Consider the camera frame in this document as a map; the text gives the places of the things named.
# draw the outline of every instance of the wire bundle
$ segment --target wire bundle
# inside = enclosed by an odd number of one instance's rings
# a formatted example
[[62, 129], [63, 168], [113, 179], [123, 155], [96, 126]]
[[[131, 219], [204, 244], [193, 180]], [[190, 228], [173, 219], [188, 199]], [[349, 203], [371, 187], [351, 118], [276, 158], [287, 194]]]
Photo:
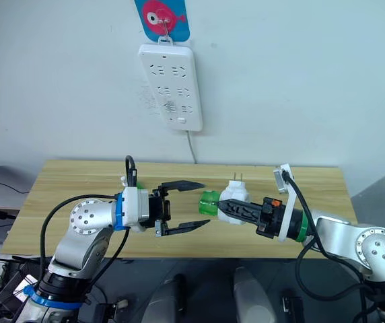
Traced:
[[[363, 275], [352, 264], [350, 264], [349, 262], [347, 262], [347, 261], [345, 261], [343, 259], [340, 259], [340, 258], [338, 258], [336, 256], [333, 256], [332, 254], [329, 254], [324, 249], [324, 246], [322, 245], [321, 239], [320, 239], [320, 237], [318, 235], [318, 231], [317, 231], [315, 223], [314, 223], [314, 218], [312, 217], [311, 211], [309, 209], [309, 206], [308, 206], [308, 204], [307, 204], [307, 202], [306, 202], [302, 192], [300, 191], [299, 187], [294, 182], [294, 180], [291, 178], [291, 176], [289, 175], [288, 172], [283, 171], [282, 177], [283, 177], [284, 181], [286, 181], [287, 183], [289, 183], [293, 187], [295, 193], [297, 194], [297, 197], [299, 198], [300, 204], [302, 204], [302, 208], [303, 208], [303, 210], [304, 210], [304, 212], [306, 214], [306, 217], [308, 218], [309, 226], [310, 226], [310, 229], [311, 229], [311, 232], [312, 232], [312, 236], [313, 236], [312, 240], [299, 253], [299, 256], [297, 257], [296, 262], [295, 262], [295, 279], [296, 279], [298, 285], [300, 286], [300, 288], [302, 289], [302, 291], [306, 295], [308, 295], [309, 297], [311, 297], [313, 299], [316, 299], [318, 301], [336, 301], [338, 299], [342, 299], [342, 298], [348, 296], [353, 291], [359, 290], [359, 292], [360, 292], [360, 300], [361, 300], [361, 312], [358, 313], [354, 317], [353, 323], [358, 322], [358, 320], [360, 318], [362, 319], [363, 323], [367, 323], [367, 321], [368, 321], [368, 314], [372, 313], [376, 309], [375, 304], [372, 307], [370, 307], [370, 308], [366, 308], [365, 291], [367, 291], [368, 293], [373, 293], [372, 289], [364, 283]], [[342, 264], [342, 265], [346, 266], [347, 268], [349, 268], [351, 271], [353, 271], [354, 274], [359, 279], [359, 283], [353, 284], [352, 286], [349, 286], [348, 288], [344, 289], [340, 293], [337, 293], [337, 294], [332, 295], [332, 296], [323, 296], [323, 295], [316, 294], [313, 291], [310, 291], [304, 285], [304, 283], [302, 281], [302, 278], [301, 278], [301, 275], [300, 275], [300, 265], [302, 264], [302, 260], [303, 260], [303, 258], [305, 256], [305, 254], [313, 247], [314, 244], [317, 245], [319, 251], [327, 259], [329, 259], [331, 261], [335, 261], [335, 262], [337, 262], [339, 264]]]

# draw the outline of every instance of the fish sticker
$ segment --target fish sticker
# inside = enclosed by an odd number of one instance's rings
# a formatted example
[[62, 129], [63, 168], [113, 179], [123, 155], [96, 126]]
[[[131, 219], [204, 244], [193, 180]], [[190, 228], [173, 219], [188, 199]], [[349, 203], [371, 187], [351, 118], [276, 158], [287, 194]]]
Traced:
[[184, 42], [190, 36], [183, 0], [135, 0], [146, 36], [157, 42], [166, 34], [175, 42]]

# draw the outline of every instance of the white wall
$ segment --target white wall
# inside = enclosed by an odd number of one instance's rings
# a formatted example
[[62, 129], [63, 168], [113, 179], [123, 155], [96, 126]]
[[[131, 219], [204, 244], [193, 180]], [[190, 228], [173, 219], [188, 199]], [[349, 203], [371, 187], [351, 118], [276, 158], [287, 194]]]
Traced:
[[[340, 166], [351, 195], [385, 175], [385, 1], [187, 11], [199, 163]], [[0, 1], [0, 166], [31, 182], [48, 158], [191, 162], [142, 74], [146, 41], [131, 0]]]

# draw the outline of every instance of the power strip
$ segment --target power strip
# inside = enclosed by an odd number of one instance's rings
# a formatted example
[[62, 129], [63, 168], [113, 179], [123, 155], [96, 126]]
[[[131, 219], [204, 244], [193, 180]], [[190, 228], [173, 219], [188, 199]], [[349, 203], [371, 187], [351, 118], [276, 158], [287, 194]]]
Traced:
[[144, 44], [139, 57], [164, 122], [171, 129], [200, 131], [203, 121], [192, 50]]

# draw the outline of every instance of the green object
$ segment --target green object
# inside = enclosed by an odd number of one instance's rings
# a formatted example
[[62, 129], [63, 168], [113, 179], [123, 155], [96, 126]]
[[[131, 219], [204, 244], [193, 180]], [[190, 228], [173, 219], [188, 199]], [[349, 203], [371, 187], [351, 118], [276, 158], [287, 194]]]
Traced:
[[306, 239], [306, 230], [308, 230], [308, 218], [303, 211], [302, 224], [300, 225], [299, 235], [295, 239], [297, 242], [303, 242]]
[[199, 213], [216, 216], [218, 214], [217, 202], [221, 193], [215, 190], [206, 190], [200, 197]]

